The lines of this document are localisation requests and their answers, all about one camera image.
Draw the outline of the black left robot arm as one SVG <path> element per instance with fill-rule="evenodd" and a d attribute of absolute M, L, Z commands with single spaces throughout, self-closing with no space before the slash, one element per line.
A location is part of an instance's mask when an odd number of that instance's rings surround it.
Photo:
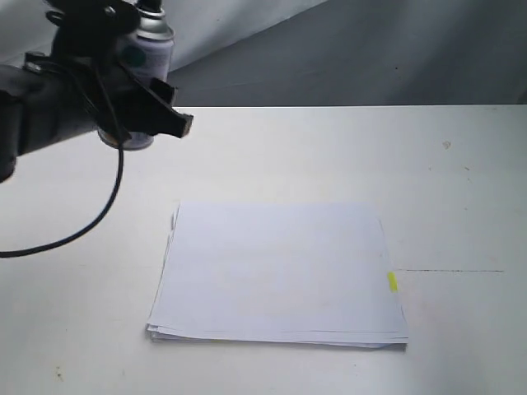
<path fill-rule="evenodd" d="M 144 85 L 114 53 L 117 36 L 58 29 L 49 55 L 1 67 L 1 179 L 18 157 L 96 129 L 123 146 L 135 132 L 185 137 L 193 116 L 173 109 L 175 88 Z"/>

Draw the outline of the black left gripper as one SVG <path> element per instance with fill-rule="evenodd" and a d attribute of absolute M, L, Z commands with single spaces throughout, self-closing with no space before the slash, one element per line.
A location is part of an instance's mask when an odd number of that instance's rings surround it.
<path fill-rule="evenodd" d="M 112 77 L 117 72 L 115 45 L 125 35 L 111 36 L 99 30 L 78 34 L 76 31 L 58 28 L 52 47 L 52 57 L 55 60 L 64 61 L 68 66 L 88 73 L 86 80 L 96 84 L 99 96 L 97 103 L 103 106 L 107 112 L 105 117 L 111 123 L 118 121 L 105 80 L 115 81 Z M 165 134 L 179 139 L 189 134 L 194 117 L 173 108 L 175 87 L 152 78 L 148 86 L 136 81 L 134 89 L 132 132 L 142 132 L 153 137 Z"/>

